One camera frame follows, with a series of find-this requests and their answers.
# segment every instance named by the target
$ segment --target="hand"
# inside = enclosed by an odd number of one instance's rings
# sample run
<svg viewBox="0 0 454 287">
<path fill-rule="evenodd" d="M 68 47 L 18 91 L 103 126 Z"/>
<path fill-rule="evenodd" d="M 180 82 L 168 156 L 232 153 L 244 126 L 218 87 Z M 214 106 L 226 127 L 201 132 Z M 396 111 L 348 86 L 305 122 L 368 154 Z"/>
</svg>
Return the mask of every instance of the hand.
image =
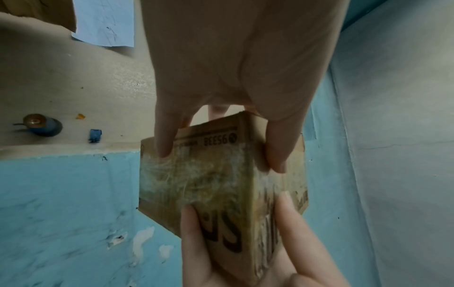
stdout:
<svg viewBox="0 0 454 287">
<path fill-rule="evenodd" d="M 281 248 L 259 287 L 349 287 L 328 251 L 294 209 L 288 193 L 275 206 Z M 245 287 L 211 263 L 194 208 L 182 211 L 183 287 Z"/>
<path fill-rule="evenodd" d="M 157 152 L 209 105 L 238 104 L 267 120 L 265 153 L 284 173 L 328 68 L 349 0 L 142 0 L 155 69 Z"/>
</svg>

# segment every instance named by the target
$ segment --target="cardboard box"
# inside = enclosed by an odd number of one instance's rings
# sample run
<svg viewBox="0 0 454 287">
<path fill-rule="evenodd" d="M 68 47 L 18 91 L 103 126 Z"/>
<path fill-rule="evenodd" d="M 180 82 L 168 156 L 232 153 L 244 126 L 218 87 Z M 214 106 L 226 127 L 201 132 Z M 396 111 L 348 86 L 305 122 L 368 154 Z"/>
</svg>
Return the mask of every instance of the cardboard box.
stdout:
<svg viewBox="0 0 454 287">
<path fill-rule="evenodd" d="M 0 0 L 0 12 L 36 18 L 76 32 L 72 0 Z"/>
<path fill-rule="evenodd" d="M 156 156 L 153 138 L 140 151 L 139 211 L 179 236 L 181 208 L 192 204 L 212 259 L 249 285 L 280 245 L 277 195 L 289 191 L 300 213 L 308 206 L 302 137 L 277 174 L 264 157 L 266 123 L 242 112 L 179 130 L 168 158 Z"/>
</svg>

